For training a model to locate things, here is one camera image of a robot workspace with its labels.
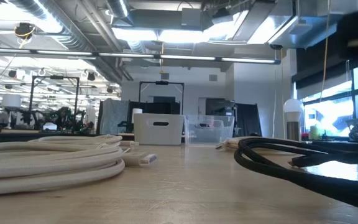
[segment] coiled black cable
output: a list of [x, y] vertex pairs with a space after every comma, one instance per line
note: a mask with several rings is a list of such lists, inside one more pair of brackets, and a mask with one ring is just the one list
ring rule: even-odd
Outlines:
[[325, 177], [307, 172], [286, 169], [254, 152], [254, 148], [273, 149], [304, 156], [293, 158], [293, 166], [315, 166], [328, 161], [358, 164], [358, 150], [341, 151], [302, 142], [269, 138], [247, 138], [239, 141], [234, 159], [246, 169], [288, 180], [321, 195], [358, 207], [358, 181]]

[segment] table surface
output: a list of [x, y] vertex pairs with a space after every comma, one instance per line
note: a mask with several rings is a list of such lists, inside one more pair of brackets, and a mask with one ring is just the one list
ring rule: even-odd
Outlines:
[[[212, 147], [139, 146], [150, 167], [46, 192], [0, 195], [0, 223], [358, 223], [358, 208], [251, 172]], [[289, 166], [295, 156], [263, 152]], [[358, 180], [358, 166], [328, 162], [308, 172]]]

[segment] ceiling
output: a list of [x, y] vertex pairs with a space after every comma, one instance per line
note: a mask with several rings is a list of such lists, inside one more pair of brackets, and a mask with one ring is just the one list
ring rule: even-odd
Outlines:
[[[62, 41], [62, 38], [75, 35], [74, 37], [79, 36], [79, 40], [76, 40], [76, 43], [81, 43], [75, 51], [135, 52], [133, 43], [124, 40], [130, 37], [131, 39], [138, 38], [139, 42], [144, 46], [143, 53], [148, 54], [164, 53], [170, 55], [272, 59], [278, 58], [278, 53], [270, 48], [269, 44], [280, 44], [284, 47], [294, 48], [313, 45], [323, 37], [322, 34], [325, 34], [322, 24], [325, 23], [328, 13], [334, 14], [334, 19], [332, 20], [332, 26], [334, 27], [335, 21], [341, 17], [341, 13], [351, 12], [357, 8], [357, 3], [353, 4], [355, 2], [353, 0], [332, 0], [331, 2], [335, 4], [336, 11], [328, 12], [321, 6], [321, 4], [324, 4], [321, 2], [325, 1], [327, 0], [307, 1], [308, 4], [300, 5], [300, 10], [298, 10], [294, 0], [192, 0], [189, 2], [127, 0], [130, 8], [129, 16], [112, 20], [106, 0], [37, 0], [39, 4], [44, 4], [43, 7], [49, 13], [44, 17], [43, 15], [32, 13], [30, 11], [31, 7], [26, 6], [26, 4], [33, 4], [34, 0], [9, 0], [12, 4], [0, 4], [0, 48], [19, 48], [22, 40], [15, 36], [14, 28], [20, 22], [29, 22], [35, 24], [38, 28], [34, 31], [31, 41], [25, 44], [25, 49], [74, 50], [75, 48], [71, 47], [70, 43]], [[89, 4], [92, 4], [96, 9], [97, 16], [93, 14], [90, 17], [79, 5], [81, 2], [90, 2]], [[85, 8], [92, 14], [91, 7]], [[224, 24], [224, 26], [214, 26], [212, 23], [214, 15], [216, 15], [218, 9], [223, 8], [226, 8], [230, 15], [220, 17], [220, 19], [230, 18], [232, 21], [220, 23], [220, 25]], [[198, 24], [196, 23], [191, 27], [187, 24], [194, 22], [194, 19], [190, 19], [184, 24], [187, 19], [184, 13], [188, 11], [191, 11], [189, 12], [189, 17], [194, 15], [200, 17]], [[291, 22], [297, 19], [297, 15], [300, 12], [302, 12], [301, 15], [304, 16], [312, 29], [305, 34], [294, 36], [291, 35], [290, 31], [297, 25], [297, 22]], [[143, 30], [151, 29], [159, 39], [162, 38], [164, 32], [161, 27], [169, 27], [169, 25], [211, 36], [202, 41], [192, 42], [190, 39], [189, 42], [185, 43], [165, 41], [162, 44], [154, 40], [142, 40], [144, 37], [136, 34], [127, 35], [124, 39], [117, 40], [117, 33], [114, 33], [111, 29], [112, 27], [119, 29], [131, 29], [133, 27]], [[104, 27], [107, 27], [109, 31], [103, 31]], [[188, 36], [178, 34], [176, 38], [186, 39]], [[67, 59], [67, 57], [60, 59], [29, 58], [21, 57], [20, 55], [16, 55], [12, 59], [12, 55], [2, 55], [0, 56], [0, 91], [7, 91], [5, 83], [13, 83], [14, 85], [9, 90], [10, 92], [28, 93], [31, 76], [38, 74], [42, 70], [46, 72], [45, 75], [80, 77], [80, 86], [83, 86], [79, 90], [80, 98], [84, 101], [84, 106], [89, 106], [93, 104], [92, 99], [98, 101], [105, 97], [119, 98], [121, 95], [119, 87], [115, 86], [113, 93], [107, 93], [106, 89], [112, 83], [120, 84], [125, 79], [131, 81], [132, 77], [128, 73], [128, 71], [133, 70], [131, 68], [160, 67], [161, 65], [164, 67], [220, 68], [222, 72], [225, 72], [230, 63], [166, 59], [163, 61], [139, 58], [124, 58], [122, 62], [106, 58], [97, 58], [93, 61], [88, 59]], [[17, 69], [24, 71], [20, 71], [25, 73], [22, 79], [8, 76], [9, 70]], [[88, 72], [95, 72], [95, 81], [89, 82], [87, 80]], [[44, 82], [48, 82], [51, 86], [56, 84], [61, 87], [58, 88], [59, 91], [56, 91], [48, 89], [48, 85], [41, 85], [41, 83], [35, 88], [35, 92], [39, 93], [40, 96], [37, 99], [42, 100], [42, 98], [45, 99], [45, 96], [58, 95], [59, 93], [62, 94], [62, 98], [67, 99], [71, 98], [71, 96], [67, 95], [72, 95], [75, 92], [75, 85], [66, 79], [44, 80]], [[61, 105], [64, 104], [67, 103], [62, 99]]]

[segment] transparent container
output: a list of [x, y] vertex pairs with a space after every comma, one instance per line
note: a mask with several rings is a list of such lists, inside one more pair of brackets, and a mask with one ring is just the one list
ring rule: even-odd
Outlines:
[[215, 146], [232, 138], [233, 116], [185, 115], [187, 146]]

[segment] black curtain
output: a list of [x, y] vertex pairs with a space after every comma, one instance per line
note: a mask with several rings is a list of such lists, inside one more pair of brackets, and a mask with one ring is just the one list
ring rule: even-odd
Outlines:
[[236, 105], [237, 127], [240, 128], [239, 136], [250, 136], [252, 133], [262, 136], [258, 106], [241, 103], [236, 103]]

